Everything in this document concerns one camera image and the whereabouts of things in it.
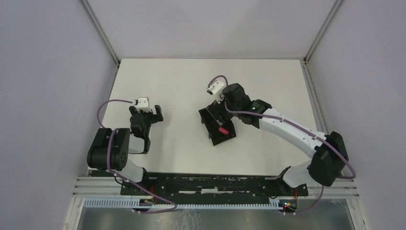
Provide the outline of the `red handled screwdriver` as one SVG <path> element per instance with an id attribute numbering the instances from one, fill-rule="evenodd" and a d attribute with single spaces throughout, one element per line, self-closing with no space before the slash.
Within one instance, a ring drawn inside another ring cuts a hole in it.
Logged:
<path id="1" fill-rule="evenodd" d="M 224 135 L 228 135 L 229 134 L 229 131 L 228 130 L 226 130 L 225 128 L 223 128 L 223 127 L 219 127 L 219 132 L 221 132 L 222 134 L 224 134 Z"/>

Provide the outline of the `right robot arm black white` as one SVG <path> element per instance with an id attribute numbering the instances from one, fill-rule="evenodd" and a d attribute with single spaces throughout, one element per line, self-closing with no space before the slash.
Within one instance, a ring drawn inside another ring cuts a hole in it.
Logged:
<path id="1" fill-rule="evenodd" d="M 349 158 L 341 134 L 313 131 L 292 121 L 269 103 L 251 100 L 238 83 L 227 85 L 216 80 L 207 86 L 206 91 L 214 101 L 204 111 L 213 120 L 214 129 L 221 137 L 231 133 L 225 124 L 236 117 L 246 125 L 277 135 L 309 157 L 309 161 L 289 166 L 281 173 L 282 179 L 276 183 L 281 195 L 288 196 L 307 182 L 331 186 L 336 179 L 342 178 L 341 172 L 349 165 Z"/>

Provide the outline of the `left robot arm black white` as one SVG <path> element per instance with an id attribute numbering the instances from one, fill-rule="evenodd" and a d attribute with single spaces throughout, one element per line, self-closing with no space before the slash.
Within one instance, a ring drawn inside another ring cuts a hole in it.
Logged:
<path id="1" fill-rule="evenodd" d="M 130 127 L 99 128 L 87 155 L 90 168 L 110 172 L 124 180 L 132 181 L 138 195 L 150 190 L 150 181 L 143 178 L 145 169 L 129 160 L 130 154 L 147 154 L 150 148 L 149 133 L 152 124 L 164 120 L 160 105 L 156 112 L 130 106 Z"/>

